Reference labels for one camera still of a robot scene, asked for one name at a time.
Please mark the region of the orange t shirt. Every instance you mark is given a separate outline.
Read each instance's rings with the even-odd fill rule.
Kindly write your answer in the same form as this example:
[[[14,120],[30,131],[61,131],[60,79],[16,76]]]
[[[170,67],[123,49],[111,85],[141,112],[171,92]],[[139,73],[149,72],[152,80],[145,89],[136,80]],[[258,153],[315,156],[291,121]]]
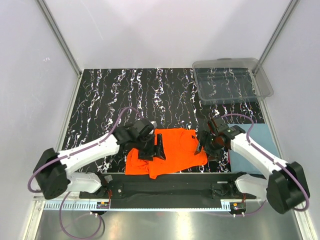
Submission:
[[[138,150],[133,148],[126,157],[126,175],[149,175],[151,179],[156,179],[160,175],[172,174],[208,163],[208,157],[204,151],[195,154],[199,141],[194,129],[156,129],[155,133],[162,135],[166,159],[155,157],[152,161],[142,160],[138,158]]]

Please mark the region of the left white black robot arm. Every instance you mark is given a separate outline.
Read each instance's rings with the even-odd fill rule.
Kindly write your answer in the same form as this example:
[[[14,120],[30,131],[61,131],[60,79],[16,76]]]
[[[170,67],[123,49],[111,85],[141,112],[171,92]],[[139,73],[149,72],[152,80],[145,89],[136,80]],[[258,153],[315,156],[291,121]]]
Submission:
[[[138,151],[138,158],[166,159],[163,135],[156,133],[156,122],[141,119],[133,124],[114,127],[100,138],[75,148],[56,152],[46,149],[33,170],[33,176],[46,200],[67,192],[86,192],[97,198],[108,193],[108,183],[99,173],[78,170],[121,150]]]

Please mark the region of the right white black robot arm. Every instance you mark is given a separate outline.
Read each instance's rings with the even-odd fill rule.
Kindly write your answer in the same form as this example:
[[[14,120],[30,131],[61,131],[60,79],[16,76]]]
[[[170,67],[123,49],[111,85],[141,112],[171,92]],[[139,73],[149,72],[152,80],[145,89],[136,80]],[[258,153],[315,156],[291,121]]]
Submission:
[[[209,130],[197,134],[195,154],[204,151],[217,158],[228,149],[255,166],[263,178],[243,173],[227,185],[228,195],[239,198],[253,195],[267,201],[279,214],[290,210],[304,212],[310,206],[310,191],[303,167],[296,161],[287,162],[267,151],[250,137],[251,130],[238,125],[228,126],[222,116],[207,121]]]

